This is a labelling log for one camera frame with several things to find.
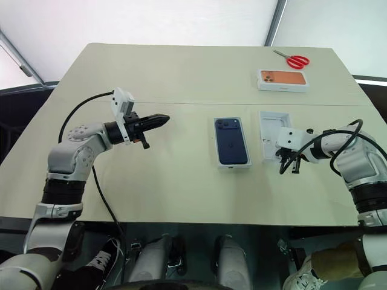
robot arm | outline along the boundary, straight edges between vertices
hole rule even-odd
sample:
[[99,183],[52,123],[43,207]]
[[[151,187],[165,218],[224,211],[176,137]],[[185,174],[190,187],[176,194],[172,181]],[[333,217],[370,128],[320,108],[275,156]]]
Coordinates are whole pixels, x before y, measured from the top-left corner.
[[[367,276],[359,289],[387,289],[387,165],[377,148],[364,138],[355,137],[342,148],[356,128],[348,125],[338,131],[325,131],[330,135],[322,138],[313,135],[311,129],[281,128],[277,141],[280,173],[284,172],[285,163],[307,144],[310,145],[293,162],[293,173],[299,173],[301,159],[319,163],[341,151],[336,156],[337,168],[353,197],[359,225],[366,233],[357,241],[359,256],[364,259],[361,262],[367,264],[363,271]],[[360,131],[360,135],[374,141],[364,132]]]
[[116,121],[78,126],[51,150],[44,194],[25,238],[24,254],[0,265],[1,289],[50,289],[63,265],[78,256],[84,229],[76,218],[82,213],[82,195],[94,160],[123,142],[141,141],[149,148],[143,132],[169,120],[161,114],[139,118],[131,111],[133,102],[129,93],[115,89]]

scissors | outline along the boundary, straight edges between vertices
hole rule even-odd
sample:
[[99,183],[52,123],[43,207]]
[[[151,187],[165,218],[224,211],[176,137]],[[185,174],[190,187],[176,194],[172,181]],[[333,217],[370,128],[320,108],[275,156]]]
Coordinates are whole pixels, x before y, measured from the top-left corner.
[[302,69],[305,65],[309,64],[309,59],[305,56],[287,56],[286,54],[283,54],[279,52],[278,50],[273,50],[276,54],[279,54],[280,56],[283,56],[286,58],[286,62],[288,65],[290,65],[292,68],[295,69]]

white sneaker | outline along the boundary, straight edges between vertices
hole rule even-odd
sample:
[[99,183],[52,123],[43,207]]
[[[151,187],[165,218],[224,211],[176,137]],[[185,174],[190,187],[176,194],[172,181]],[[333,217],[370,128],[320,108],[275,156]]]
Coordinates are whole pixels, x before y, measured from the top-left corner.
[[282,290],[320,290],[327,281],[316,278],[311,270],[311,256],[308,256],[301,269],[287,277]]

cable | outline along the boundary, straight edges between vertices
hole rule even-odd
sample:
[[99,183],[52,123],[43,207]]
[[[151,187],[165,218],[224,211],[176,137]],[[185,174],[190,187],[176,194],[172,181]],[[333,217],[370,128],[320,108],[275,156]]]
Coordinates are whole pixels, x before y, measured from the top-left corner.
[[[323,137],[326,137],[326,136],[329,136],[329,135],[334,135],[334,134],[353,134],[353,131],[348,131],[348,130],[336,130],[336,131],[329,131],[327,133],[323,133],[319,136],[317,136],[316,138],[313,138],[312,140],[310,140],[307,144],[305,144],[304,146],[301,147],[300,150],[298,150],[288,161],[287,164],[285,164],[284,168],[282,170],[279,171],[279,174],[284,174],[285,171],[289,168],[289,166],[291,165],[291,163],[306,149],[308,148],[310,145],[312,145],[315,141],[318,141],[320,139],[322,139]],[[383,157],[385,158],[385,160],[387,161],[387,153],[372,139],[362,135],[362,134],[357,134],[358,137],[360,137],[361,139],[364,139],[365,141],[369,142],[370,144],[372,144],[377,150],[379,150],[379,152],[383,155]]]
[[356,138],[357,134],[360,132],[360,130],[363,126],[363,120],[357,119],[356,121],[353,121],[352,123],[348,124],[348,126],[355,125],[355,124],[358,124],[358,125],[357,125],[355,131],[353,132],[353,134],[351,135],[351,137],[332,156],[331,161],[329,162],[329,166],[331,167],[332,171],[339,176],[341,176],[341,173],[336,168],[334,168],[334,162],[335,162],[336,158],[340,155],[340,153],[343,152],[352,143],[352,141]]
[[[60,128],[60,131],[59,131],[59,137],[58,137],[58,143],[62,142],[62,137],[63,137],[63,133],[65,131],[65,128],[66,128],[66,125],[68,123],[68,121],[70,120],[70,118],[75,114],[75,112],[80,108],[82,107],[84,104],[92,101],[92,100],[95,100],[96,98],[100,98],[100,97],[104,97],[106,95],[113,95],[114,91],[111,91],[111,92],[104,92],[103,94],[99,94],[99,95],[95,95],[93,97],[90,97],[90,98],[87,98],[86,100],[82,101],[81,103],[79,103],[71,112],[70,114],[68,114],[67,118],[65,119],[62,127]],[[123,284],[125,282],[125,266],[126,266],[126,237],[125,237],[125,234],[122,230],[122,227],[119,223],[119,221],[117,220],[117,218],[115,217],[115,214],[113,213],[113,211],[111,210],[111,207],[109,206],[108,202],[106,201],[104,195],[103,195],[103,192],[101,190],[101,187],[99,185],[99,182],[98,182],[98,177],[97,177],[97,172],[96,172],[96,168],[94,166],[92,166],[91,170],[93,171],[93,176],[94,176],[94,180],[96,182],[96,186],[97,186],[97,190],[99,192],[99,195],[101,196],[101,199],[105,205],[105,207],[107,208],[109,214],[111,215],[115,225],[117,226],[117,229],[119,231],[119,234],[120,234],[120,237],[121,237],[121,240],[122,240],[122,248],[123,248],[123,252],[125,253],[125,257],[123,259],[123,263],[122,263],[122,274],[121,274],[121,284]]]

table surface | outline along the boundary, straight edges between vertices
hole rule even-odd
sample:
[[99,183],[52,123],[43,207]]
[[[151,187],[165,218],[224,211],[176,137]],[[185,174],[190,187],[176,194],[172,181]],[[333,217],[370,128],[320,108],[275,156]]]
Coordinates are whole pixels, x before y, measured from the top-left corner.
[[[162,113],[171,119],[146,133],[150,149],[119,144],[97,158],[102,190],[120,221],[356,225],[351,195],[328,161],[302,163],[299,175],[279,175],[278,164],[262,163],[258,113],[288,112],[293,127],[315,132],[362,118],[364,131],[382,147],[387,137],[380,129],[386,124],[329,49],[281,48],[311,59],[305,69],[308,93],[258,91],[249,79],[256,69],[287,69],[271,50],[88,45],[0,166],[0,216],[32,217],[42,197],[48,153],[69,111],[89,96],[121,86],[137,99],[140,116]],[[327,85],[330,80],[334,85]],[[241,117],[251,168],[217,168],[215,117]],[[112,120],[105,97],[79,109],[67,129]],[[83,203],[80,220],[111,220],[92,178]]]

